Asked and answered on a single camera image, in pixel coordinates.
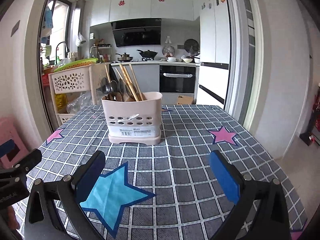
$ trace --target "product label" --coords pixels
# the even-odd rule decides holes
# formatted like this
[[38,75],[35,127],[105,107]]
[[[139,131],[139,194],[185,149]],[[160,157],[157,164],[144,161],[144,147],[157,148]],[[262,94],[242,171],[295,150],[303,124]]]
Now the product label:
[[156,137],[159,135],[159,128],[155,126],[109,126],[109,134],[114,137]]

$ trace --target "floor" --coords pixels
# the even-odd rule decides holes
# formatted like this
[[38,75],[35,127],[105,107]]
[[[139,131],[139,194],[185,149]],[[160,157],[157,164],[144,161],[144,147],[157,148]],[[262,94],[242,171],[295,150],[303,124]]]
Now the floor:
[[308,147],[295,137],[287,154],[276,162],[297,190],[310,221],[320,203],[320,146]]

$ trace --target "range hood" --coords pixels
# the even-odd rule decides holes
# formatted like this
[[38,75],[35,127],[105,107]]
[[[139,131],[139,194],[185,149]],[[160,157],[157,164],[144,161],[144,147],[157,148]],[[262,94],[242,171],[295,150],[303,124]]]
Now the range hood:
[[161,19],[144,18],[112,22],[116,46],[160,45]]

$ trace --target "oven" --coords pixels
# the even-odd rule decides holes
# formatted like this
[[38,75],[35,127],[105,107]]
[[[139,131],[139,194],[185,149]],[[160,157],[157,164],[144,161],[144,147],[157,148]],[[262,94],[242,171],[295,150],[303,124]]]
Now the oven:
[[196,67],[160,65],[160,93],[194,93]]

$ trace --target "faucet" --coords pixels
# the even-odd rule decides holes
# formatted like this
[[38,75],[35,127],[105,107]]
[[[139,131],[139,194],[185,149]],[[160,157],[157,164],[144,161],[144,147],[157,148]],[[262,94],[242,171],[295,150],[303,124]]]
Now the faucet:
[[58,46],[61,44],[61,43],[64,43],[65,45],[66,45],[66,52],[68,53],[68,52],[70,52],[70,50],[69,50],[69,48],[68,48],[68,45],[67,45],[67,43],[65,42],[65,41],[62,41],[62,42],[60,42],[60,43],[58,43],[58,45],[57,45],[57,47],[56,47],[56,65],[57,65],[57,49],[58,49]]

